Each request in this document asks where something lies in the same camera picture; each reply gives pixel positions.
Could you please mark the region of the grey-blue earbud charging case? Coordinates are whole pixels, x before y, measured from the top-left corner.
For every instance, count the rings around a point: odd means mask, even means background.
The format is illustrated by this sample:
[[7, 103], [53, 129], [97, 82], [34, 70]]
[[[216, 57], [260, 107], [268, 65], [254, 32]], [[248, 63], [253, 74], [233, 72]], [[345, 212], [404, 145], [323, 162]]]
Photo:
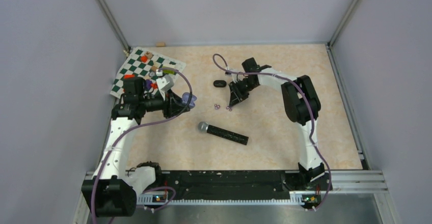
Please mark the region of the grey-blue earbud charging case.
[[196, 104], [197, 97], [189, 92], [185, 92], [181, 96], [182, 104], [187, 105], [190, 109], [193, 109]]

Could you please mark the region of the black earbud charging case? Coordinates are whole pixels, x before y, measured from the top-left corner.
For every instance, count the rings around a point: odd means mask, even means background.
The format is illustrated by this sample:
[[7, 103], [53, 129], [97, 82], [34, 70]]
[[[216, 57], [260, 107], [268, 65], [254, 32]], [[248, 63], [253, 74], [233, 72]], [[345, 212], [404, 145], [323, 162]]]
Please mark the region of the black earbud charging case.
[[227, 86], [227, 82], [225, 80], [215, 80], [213, 86], [216, 88], [224, 88]]

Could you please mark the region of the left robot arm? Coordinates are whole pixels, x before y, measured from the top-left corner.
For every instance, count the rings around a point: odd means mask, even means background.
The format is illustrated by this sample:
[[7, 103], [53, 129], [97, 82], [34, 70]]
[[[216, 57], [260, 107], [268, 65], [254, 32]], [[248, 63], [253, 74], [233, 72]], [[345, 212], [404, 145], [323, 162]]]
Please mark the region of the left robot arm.
[[83, 181], [82, 194], [93, 219], [132, 216], [138, 197], [147, 187], [161, 188], [163, 176], [152, 165], [140, 166], [131, 176], [126, 175], [135, 130], [168, 122], [195, 106], [197, 97], [192, 91], [182, 96], [172, 91], [174, 81], [169, 75], [156, 80], [157, 96], [146, 94], [146, 84], [142, 77], [124, 77], [123, 94], [111, 112], [110, 134], [101, 162], [92, 178]]

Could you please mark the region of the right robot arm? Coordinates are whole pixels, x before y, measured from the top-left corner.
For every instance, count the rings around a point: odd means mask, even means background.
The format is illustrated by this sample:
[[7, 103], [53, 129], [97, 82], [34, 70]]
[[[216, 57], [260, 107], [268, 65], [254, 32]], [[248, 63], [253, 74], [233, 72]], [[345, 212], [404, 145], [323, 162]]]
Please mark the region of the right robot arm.
[[242, 63], [243, 72], [228, 68], [229, 106], [245, 101], [249, 93], [258, 86], [266, 86], [282, 95], [285, 113], [299, 129], [300, 159], [299, 184], [304, 189], [313, 189], [325, 176], [325, 161], [319, 152], [316, 126], [321, 102], [309, 76], [290, 76], [270, 65], [260, 66], [254, 58]]

